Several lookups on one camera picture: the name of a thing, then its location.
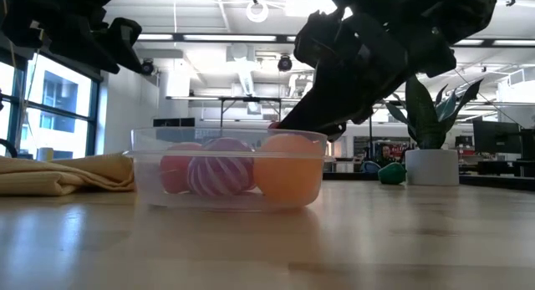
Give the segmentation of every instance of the clear plastic container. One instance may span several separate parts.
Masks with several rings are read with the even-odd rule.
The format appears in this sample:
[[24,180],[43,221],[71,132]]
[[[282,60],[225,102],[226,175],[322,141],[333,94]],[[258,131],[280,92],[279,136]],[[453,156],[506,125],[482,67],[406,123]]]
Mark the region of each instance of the clear plastic container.
[[325,135],[292,130],[160,127],[132,131],[141,203],[269,211],[316,200]]

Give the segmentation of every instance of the striped ball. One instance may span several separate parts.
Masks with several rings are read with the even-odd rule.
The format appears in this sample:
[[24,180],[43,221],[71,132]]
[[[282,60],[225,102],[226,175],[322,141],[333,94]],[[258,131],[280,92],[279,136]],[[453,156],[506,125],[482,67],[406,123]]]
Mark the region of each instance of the striped ball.
[[[221,138],[203,150],[252,151],[240,140]],[[254,189],[253,160],[250,157],[195,157],[188,168],[188,183],[200,196],[230,196]]]

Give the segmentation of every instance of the table surface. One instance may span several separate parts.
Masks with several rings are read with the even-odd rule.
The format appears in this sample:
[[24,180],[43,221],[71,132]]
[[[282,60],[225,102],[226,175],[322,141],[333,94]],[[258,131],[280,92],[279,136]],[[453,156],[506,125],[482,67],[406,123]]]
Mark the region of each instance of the table surface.
[[301,211],[0,198],[1,289],[533,289],[535,195],[325,182]]

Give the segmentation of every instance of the ceiling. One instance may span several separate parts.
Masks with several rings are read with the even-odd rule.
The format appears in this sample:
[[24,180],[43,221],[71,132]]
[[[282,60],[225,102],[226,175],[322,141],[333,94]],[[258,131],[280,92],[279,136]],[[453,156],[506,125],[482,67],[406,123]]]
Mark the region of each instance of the ceiling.
[[[288,16],[286,3],[293,0],[258,0],[268,4],[268,16],[262,23],[254,23],[247,18],[247,5],[251,0],[113,0],[106,10],[106,20],[125,17],[137,21],[144,33],[248,33],[248,34],[296,34],[307,21],[307,11],[300,9],[302,16]],[[517,0],[513,7],[505,6],[500,0],[491,25],[475,35],[475,38],[534,38],[535,0]],[[298,5],[308,5],[306,1]],[[237,83],[235,72],[227,69],[225,43],[137,43],[136,49],[180,49],[185,52],[195,73],[191,87],[228,88]],[[291,53],[292,44],[255,44],[257,53]],[[430,92],[438,92],[444,85],[451,89],[485,77],[482,92],[493,95],[495,80],[517,71],[523,65],[535,64],[533,48],[456,48],[457,72],[421,81]],[[161,61],[161,66],[169,65],[169,59]],[[265,60],[252,76],[255,83],[288,84],[290,75],[303,70],[311,70],[294,61],[293,71],[279,73],[277,60]]]

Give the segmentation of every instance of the yellow cloth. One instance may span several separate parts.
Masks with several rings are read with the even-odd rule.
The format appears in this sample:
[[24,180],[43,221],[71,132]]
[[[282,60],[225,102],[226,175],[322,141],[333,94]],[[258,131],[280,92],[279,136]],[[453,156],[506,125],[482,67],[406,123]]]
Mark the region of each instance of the yellow cloth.
[[132,160],[121,154],[50,162],[0,157],[0,195],[63,196],[82,187],[133,191]]

